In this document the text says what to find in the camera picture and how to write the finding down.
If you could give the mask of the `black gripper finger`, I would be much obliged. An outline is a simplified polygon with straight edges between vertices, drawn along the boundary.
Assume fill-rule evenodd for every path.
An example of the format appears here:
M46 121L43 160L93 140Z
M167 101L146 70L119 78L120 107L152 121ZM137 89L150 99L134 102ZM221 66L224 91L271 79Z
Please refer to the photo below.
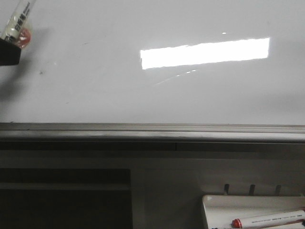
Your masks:
M21 48L0 39L0 65L18 65Z

